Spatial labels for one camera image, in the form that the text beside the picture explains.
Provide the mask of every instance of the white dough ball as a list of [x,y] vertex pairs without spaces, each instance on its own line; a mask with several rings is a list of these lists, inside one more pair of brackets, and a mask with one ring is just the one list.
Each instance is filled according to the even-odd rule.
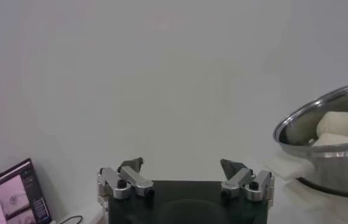
[[318,137],[323,133],[348,136],[348,112],[330,111],[326,113],[317,127]]
[[345,144],[345,143],[348,143],[347,136],[324,133],[312,146],[338,145],[338,144]]

